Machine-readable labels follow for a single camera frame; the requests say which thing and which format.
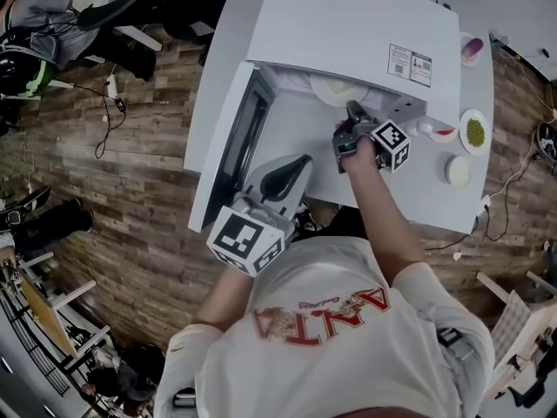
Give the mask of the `person's right hand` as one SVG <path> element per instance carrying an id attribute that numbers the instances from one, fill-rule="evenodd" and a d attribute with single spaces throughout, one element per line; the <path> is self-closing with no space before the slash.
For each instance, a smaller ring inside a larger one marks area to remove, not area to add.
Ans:
<path id="1" fill-rule="evenodd" d="M 345 172 L 352 176 L 362 172 L 376 172 L 378 170 L 376 158 L 374 141 L 371 138 L 362 137 L 356 144 L 356 152 L 344 156 L 340 163 Z"/>

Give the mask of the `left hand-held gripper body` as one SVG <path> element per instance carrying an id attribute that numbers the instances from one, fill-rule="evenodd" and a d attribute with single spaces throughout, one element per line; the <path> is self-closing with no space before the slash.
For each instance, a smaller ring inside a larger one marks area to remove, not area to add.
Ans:
<path id="1" fill-rule="evenodd" d="M 295 233 L 294 215 L 305 194 L 295 185 L 285 199 L 265 199 L 255 185 L 223 206 L 207 245 L 218 260 L 251 277 L 258 276 L 286 248 Z"/>

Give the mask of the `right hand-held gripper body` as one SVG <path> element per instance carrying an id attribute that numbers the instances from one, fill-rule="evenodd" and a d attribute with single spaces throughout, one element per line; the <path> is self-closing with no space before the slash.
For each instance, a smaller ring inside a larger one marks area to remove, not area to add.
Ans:
<path id="1" fill-rule="evenodd" d="M 409 158 L 410 138 L 391 120 L 384 124 L 377 122 L 343 121 L 333 133 L 332 146 L 338 163 L 339 173 L 344 173 L 341 159 L 354 155 L 361 138 L 369 138 L 375 143 L 377 167 L 396 172 Z"/>

